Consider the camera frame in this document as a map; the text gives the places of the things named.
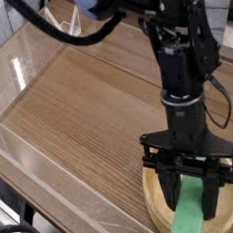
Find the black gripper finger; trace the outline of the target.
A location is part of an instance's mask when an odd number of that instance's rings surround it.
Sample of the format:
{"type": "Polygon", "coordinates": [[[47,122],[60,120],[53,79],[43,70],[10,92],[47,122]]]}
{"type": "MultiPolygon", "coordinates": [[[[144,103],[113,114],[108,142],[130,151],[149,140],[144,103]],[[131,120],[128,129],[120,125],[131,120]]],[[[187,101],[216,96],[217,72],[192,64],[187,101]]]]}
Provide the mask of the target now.
{"type": "Polygon", "coordinates": [[[181,189],[181,176],[172,171],[159,170],[158,180],[161,185],[163,197],[170,209],[176,210],[181,189]]]}
{"type": "Polygon", "coordinates": [[[203,219],[211,220],[215,217],[217,209],[219,182],[216,178],[204,178],[202,182],[203,190],[201,207],[203,212],[203,219]]]}

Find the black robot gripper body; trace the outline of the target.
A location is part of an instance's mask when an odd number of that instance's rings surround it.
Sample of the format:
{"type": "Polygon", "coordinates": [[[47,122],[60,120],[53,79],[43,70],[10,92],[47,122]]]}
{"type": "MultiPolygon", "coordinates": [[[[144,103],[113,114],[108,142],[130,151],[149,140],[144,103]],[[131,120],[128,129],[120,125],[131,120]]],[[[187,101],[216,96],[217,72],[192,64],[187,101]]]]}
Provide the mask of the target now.
{"type": "Polygon", "coordinates": [[[175,97],[162,92],[168,128],[140,137],[143,166],[159,175],[190,175],[233,185],[233,142],[207,126],[204,95],[175,97]]]}

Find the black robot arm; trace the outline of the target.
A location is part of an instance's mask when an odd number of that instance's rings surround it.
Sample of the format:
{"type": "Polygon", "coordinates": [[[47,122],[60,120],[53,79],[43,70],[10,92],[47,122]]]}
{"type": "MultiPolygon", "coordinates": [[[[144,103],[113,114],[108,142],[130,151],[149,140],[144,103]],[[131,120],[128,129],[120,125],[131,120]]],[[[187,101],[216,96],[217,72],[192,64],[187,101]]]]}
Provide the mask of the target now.
{"type": "Polygon", "coordinates": [[[204,84],[226,93],[215,78],[219,44],[206,17],[204,0],[99,0],[96,8],[110,16],[119,10],[138,13],[161,71],[161,102],[168,128],[143,134],[143,163],[158,174],[163,196],[175,209],[181,176],[203,182],[203,218],[215,217],[219,189],[233,185],[233,142],[207,126],[204,84]]]}

